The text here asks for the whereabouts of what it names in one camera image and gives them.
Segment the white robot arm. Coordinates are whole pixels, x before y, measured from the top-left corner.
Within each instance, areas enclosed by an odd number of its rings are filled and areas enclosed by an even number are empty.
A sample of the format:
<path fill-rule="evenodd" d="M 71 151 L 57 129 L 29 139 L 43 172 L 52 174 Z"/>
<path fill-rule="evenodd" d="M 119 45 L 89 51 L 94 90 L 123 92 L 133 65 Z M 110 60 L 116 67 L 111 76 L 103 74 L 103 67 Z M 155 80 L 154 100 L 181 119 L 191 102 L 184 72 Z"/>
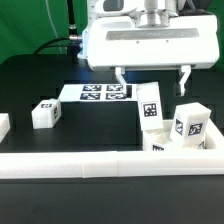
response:
<path fill-rule="evenodd" d="M 218 20 L 192 0 L 96 0 L 89 4 L 86 57 L 93 70 L 179 71 L 179 95 L 193 69 L 219 58 Z"/>

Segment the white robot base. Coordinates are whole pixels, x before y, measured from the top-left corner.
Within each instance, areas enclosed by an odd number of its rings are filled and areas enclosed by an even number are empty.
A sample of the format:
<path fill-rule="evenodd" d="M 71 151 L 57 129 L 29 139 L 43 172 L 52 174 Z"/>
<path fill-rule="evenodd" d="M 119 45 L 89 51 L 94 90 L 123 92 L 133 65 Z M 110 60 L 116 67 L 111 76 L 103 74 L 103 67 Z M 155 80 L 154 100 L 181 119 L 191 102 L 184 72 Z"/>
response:
<path fill-rule="evenodd" d="M 79 59 L 87 59 L 87 57 L 88 57 L 88 54 L 87 54 L 88 41 L 89 41 L 89 27 L 86 27 L 82 31 L 82 42 L 80 44 L 81 50 L 78 53 L 78 58 Z"/>

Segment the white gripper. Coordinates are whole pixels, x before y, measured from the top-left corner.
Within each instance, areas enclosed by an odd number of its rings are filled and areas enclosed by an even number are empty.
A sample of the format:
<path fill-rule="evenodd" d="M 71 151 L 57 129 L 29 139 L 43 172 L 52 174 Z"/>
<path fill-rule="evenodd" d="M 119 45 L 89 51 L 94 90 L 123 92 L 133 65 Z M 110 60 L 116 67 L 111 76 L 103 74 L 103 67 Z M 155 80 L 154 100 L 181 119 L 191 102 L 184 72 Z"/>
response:
<path fill-rule="evenodd" d="M 176 17 L 166 28 L 137 28 L 128 16 L 100 18 L 89 30 L 88 64 L 94 70 L 115 68 L 125 98 L 132 96 L 125 69 L 180 68 L 176 93 L 183 96 L 191 68 L 207 69 L 218 60 L 217 29 L 214 15 Z"/>

